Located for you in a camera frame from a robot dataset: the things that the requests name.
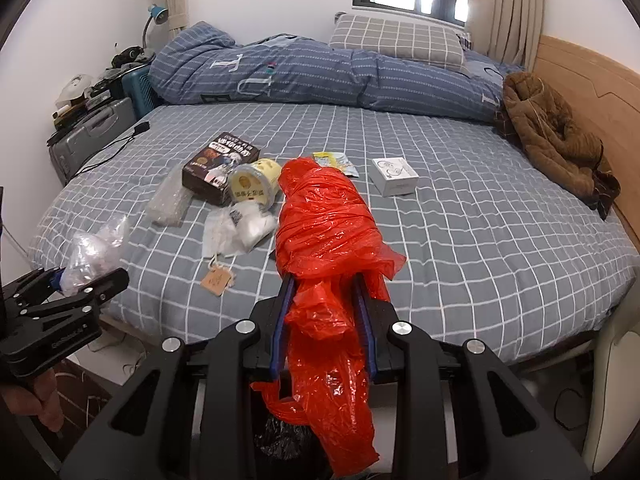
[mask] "gray plaid bedsheet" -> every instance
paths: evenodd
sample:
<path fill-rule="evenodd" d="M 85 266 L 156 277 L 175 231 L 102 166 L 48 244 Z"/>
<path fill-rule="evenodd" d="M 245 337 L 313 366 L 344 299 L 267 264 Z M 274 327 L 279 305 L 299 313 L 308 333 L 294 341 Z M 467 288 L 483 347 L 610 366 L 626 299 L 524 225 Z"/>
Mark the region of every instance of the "gray plaid bedsheet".
<path fill-rule="evenodd" d="M 408 257 L 388 283 L 399 316 L 437 339 L 481 338 L 507 362 L 599 328 L 640 264 L 614 214 L 603 222 L 490 126 L 332 105 L 251 103 L 161 107 L 147 119 L 148 132 L 65 187 L 37 229 L 31 256 L 35 266 L 63 266 L 76 230 L 96 232 L 112 212 L 125 212 L 132 224 L 123 257 L 130 286 L 108 311 L 150 334 L 189 342 L 212 337 L 279 289 L 268 258 L 273 237 L 228 260 L 236 282 L 218 298 L 200 286 L 211 206 L 193 200 L 180 228 L 153 225 L 143 215 L 170 168 L 222 131 L 280 163 L 346 152 L 386 243 Z M 404 156 L 420 174 L 417 196 L 380 196 L 366 165 L 380 156 Z"/>

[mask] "brown paper tag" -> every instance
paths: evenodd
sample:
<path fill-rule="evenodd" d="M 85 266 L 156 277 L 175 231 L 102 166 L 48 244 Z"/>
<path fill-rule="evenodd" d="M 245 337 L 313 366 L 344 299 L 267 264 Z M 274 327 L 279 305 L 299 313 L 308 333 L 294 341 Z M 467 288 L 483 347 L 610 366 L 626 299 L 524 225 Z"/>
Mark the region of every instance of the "brown paper tag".
<path fill-rule="evenodd" d="M 222 296 L 227 286 L 233 284 L 232 282 L 233 274 L 230 270 L 224 267 L 214 267 L 200 282 L 200 285 L 213 292 L 216 296 Z"/>

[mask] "brown jacket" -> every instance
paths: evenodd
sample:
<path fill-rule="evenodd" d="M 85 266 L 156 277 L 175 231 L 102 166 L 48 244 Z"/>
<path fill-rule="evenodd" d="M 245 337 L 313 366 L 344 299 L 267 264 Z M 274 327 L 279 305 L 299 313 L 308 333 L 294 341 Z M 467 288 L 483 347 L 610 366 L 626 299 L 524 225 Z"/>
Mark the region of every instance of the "brown jacket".
<path fill-rule="evenodd" d="M 564 98 L 532 73 L 516 72 L 504 81 L 504 105 L 532 165 L 605 219 L 620 184 L 602 142 L 578 126 Z"/>

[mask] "brown box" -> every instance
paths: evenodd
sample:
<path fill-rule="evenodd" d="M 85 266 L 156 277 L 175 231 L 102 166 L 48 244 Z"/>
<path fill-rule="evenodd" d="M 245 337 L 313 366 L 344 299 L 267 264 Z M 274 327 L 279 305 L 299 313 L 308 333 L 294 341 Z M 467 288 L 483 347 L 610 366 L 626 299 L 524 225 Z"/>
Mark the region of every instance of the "brown box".
<path fill-rule="evenodd" d="M 260 149 L 224 132 L 202 148 L 182 168 L 182 185 L 207 202 L 225 205 L 230 198 L 226 180 L 233 168 L 255 162 Z"/>

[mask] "silver bolt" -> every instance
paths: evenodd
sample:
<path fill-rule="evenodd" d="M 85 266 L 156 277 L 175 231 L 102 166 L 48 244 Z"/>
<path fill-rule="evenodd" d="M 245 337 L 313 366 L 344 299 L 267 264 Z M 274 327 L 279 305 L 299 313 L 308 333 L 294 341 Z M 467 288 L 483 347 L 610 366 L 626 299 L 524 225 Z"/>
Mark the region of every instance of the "silver bolt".
<path fill-rule="evenodd" d="M 255 323 L 250 319 L 243 319 L 236 324 L 236 330 L 241 334 L 249 334 L 255 330 Z"/>
<path fill-rule="evenodd" d="M 407 335 L 411 333 L 411 330 L 413 329 L 413 327 L 410 324 L 404 321 L 398 321 L 397 323 L 394 323 L 394 325 L 391 328 L 398 335 Z"/>
<path fill-rule="evenodd" d="M 472 354 L 481 354 L 486 349 L 486 346 L 484 346 L 484 343 L 479 339 L 472 339 L 466 342 L 466 349 Z"/>
<path fill-rule="evenodd" d="M 162 341 L 162 350 L 165 352 L 175 352 L 180 348 L 180 340 L 177 337 L 170 337 Z"/>

